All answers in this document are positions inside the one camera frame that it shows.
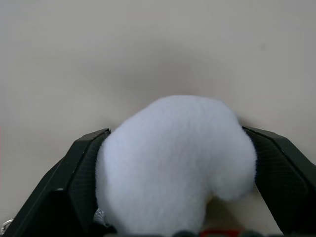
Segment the white plush toy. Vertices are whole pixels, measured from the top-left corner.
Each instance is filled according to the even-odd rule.
[[[198,233],[208,197],[233,200],[246,194],[255,164],[251,140],[223,102],[169,96],[104,141],[96,197],[120,234]]]

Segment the stuffed animal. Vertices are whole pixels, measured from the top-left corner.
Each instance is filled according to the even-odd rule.
[[[251,140],[223,102],[161,98],[103,142],[98,206],[119,234],[198,233],[208,197],[233,200],[249,192],[255,164]]]

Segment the black plastic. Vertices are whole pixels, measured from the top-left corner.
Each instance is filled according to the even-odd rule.
[[[286,138],[249,127],[244,130],[258,155],[256,184],[280,229],[285,234],[316,234],[315,166]],[[109,134],[104,129],[76,140],[42,178],[4,237],[114,233],[113,228],[93,223],[95,162]]]
[[[104,129],[76,140],[42,178],[4,237],[88,236],[97,209],[96,156],[110,133]]]
[[[257,187],[281,231],[316,234],[316,167],[285,137],[244,130],[258,156]]]

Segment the fluffy white fabric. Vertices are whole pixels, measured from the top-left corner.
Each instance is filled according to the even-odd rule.
[[[96,197],[119,233],[198,233],[208,196],[232,200],[246,194],[255,163],[251,140],[223,102],[169,96],[104,141]]]

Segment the white wall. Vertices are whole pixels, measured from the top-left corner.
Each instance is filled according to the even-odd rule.
[[[2,0],[0,221],[83,134],[169,94],[217,97],[316,162],[316,1]],[[278,229],[260,195],[227,208]]]

